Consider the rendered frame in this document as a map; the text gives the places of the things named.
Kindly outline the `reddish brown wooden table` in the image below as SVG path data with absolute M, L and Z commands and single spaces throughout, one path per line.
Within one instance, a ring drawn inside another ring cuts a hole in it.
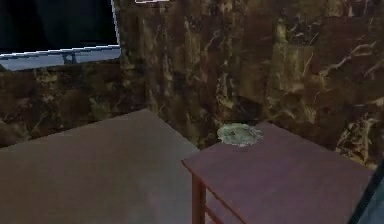
M 247 147 L 217 143 L 183 160 L 193 224 L 347 224 L 373 171 L 274 124 Z

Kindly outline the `dark grey blue object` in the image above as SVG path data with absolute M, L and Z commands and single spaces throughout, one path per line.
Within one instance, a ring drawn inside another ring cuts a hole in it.
M 384 159 L 370 178 L 347 224 L 384 224 Z

